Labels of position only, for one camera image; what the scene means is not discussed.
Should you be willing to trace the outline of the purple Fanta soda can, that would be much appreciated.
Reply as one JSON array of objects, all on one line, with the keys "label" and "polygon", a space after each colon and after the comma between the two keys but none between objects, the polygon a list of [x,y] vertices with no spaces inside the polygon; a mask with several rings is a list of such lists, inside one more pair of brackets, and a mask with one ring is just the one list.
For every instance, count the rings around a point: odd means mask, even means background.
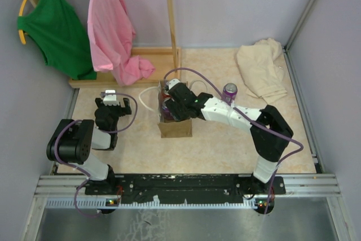
[{"label": "purple Fanta soda can", "polygon": [[234,83],[229,82],[225,84],[222,91],[222,100],[229,104],[234,103],[237,92],[238,88]]}]

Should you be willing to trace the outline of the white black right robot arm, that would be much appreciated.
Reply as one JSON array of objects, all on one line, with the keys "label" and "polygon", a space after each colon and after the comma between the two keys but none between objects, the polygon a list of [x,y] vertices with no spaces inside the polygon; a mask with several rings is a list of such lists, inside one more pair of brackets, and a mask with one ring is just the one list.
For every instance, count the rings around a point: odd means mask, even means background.
[{"label": "white black right robot arm", "polygon": [[174,120],[214,121],[248,132],[258,154],[252,187],[260,194],[271,188],[271,177],[289,144],[287,139],[293,137],[293,130],[277,108],[233,106],[208,93],[195,95],[186,84],[176,79],[167,82],[165,90],[170,96],[165,105]]}]

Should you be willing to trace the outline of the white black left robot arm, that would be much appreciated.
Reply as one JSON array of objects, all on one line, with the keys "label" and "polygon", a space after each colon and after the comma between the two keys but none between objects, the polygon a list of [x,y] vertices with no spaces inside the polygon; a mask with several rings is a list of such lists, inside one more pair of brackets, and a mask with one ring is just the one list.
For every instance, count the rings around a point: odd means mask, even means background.
[{"label": "white black left robot arm", "polygon": [[119,118],[136,116],[138,111],[131,109],[133,97],[125,94],[123,97],[123,106],[116,94],[96,98],[95,120],[62,119],[47,144],[46,155],[50,161],[79,170],[86,176],[87,195],[110,195],[120,189],[112,167],[101,162],[91,150],[113,151],[118,133],[130,127],[118,128]]}]

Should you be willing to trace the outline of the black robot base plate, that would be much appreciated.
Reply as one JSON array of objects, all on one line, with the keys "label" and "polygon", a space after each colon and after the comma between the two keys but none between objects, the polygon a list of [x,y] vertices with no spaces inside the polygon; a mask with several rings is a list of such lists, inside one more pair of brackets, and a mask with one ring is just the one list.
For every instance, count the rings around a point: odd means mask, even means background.
[{"label": "black robot base plate", "polygon": [[242,203],[251,196],[286,193],[282,177],[262,184],[250,174],[116,174],[115,177],[120,189],[110,195],[119,197],[122,204],[150,203],[155,196],[161,204]]}]

